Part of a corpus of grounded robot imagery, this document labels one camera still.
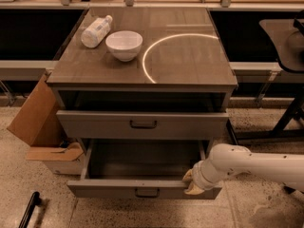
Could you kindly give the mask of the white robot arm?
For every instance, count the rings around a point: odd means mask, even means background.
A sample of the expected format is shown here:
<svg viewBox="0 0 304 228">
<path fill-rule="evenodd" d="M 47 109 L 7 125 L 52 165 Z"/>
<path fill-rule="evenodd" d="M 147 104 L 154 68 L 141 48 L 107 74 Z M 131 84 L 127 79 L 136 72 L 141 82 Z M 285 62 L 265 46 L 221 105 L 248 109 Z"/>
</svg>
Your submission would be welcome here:
<svg viewBox="0 0 304 228">
<path fill-rule="evenodd" d="M 186 195 L 199 195 L 220 181 L 241 173 L 259 176 L 304 192 L 304 156 L 296 154 L 253 153 L 240 145 L 214 145 L 208 157 L 194 164 L 183 177 Z"/>
</svg>

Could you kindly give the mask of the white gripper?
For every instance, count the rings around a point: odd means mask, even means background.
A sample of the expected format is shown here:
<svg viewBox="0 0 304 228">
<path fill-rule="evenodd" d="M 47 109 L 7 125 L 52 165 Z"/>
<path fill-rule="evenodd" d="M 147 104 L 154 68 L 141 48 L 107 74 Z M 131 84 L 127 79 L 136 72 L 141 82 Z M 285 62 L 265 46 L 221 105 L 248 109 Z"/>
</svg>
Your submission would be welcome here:
<svg viewBox="0 0 304 228">
<path fill-rule="evenodd" d="M 184 174 L 182 180 L 184 182 L 193 180 L 193 183 L 189 184 L 184 193 L 195 196 L 216 186 L 219 182 L 219 173 L 209 161 L 199 161 L 193 166 L 192 170 L 189 169 Z"/>
</svg>

